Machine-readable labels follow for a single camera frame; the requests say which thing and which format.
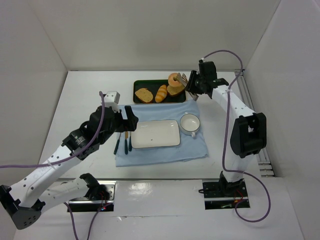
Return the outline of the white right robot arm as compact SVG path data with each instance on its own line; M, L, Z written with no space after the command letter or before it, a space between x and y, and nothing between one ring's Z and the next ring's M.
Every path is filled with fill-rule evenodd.
M193 80L196 95L208 95L226 112L222 150L222 177L227 183L242 180L254 155L267 145L267 118L248 107L232 90L231 83L218 78L214 62L201 59Z

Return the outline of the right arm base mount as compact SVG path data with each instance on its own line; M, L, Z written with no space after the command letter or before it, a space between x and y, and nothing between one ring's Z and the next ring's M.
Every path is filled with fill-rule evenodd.
M202 188L198 190L204 197L204 207L206 210L250 208L247 187L244 181L229 190L223 190L218 181L203 181Z

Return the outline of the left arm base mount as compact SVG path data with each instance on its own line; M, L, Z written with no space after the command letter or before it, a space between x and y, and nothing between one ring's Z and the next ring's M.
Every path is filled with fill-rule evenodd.
M116 182L109 180L99 180L99 187L87 193L84 197L70 200L68 205L72 212L88 213L96 212L101 208L101 212L114 211L114 198Z

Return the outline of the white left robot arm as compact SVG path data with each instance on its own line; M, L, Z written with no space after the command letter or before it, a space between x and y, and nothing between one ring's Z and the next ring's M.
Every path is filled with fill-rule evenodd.
M19 182L1 185L0 203L18 230L31 226L42 213L71 199L106 196L106 188L90 173L51 187L61 175L98 151L113 133L136 130L139 119L129 105L124 106L126 118L123 118L117 91L100 92L99 96L101 105L89 120L72 131L44 163L31 165L33 171Z

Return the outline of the metal tongs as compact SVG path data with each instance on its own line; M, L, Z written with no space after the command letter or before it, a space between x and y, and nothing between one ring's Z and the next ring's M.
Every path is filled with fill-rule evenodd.
M189 95L192 97L194 101L197 101L199 96L197 94L191 93L189 90L187 90L187 85L188 85L188 80L187 76L183 73L180 74L179 72L177 73L176 79L178 82L180 82L184 86L184 90L189 93Z

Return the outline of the pink glazed donut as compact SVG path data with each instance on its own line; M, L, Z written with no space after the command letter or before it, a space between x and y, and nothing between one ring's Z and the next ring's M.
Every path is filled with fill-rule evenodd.
M174 72L168 76L168 84L173 88L177 88L181 86L181 83L178 80L178 73Z

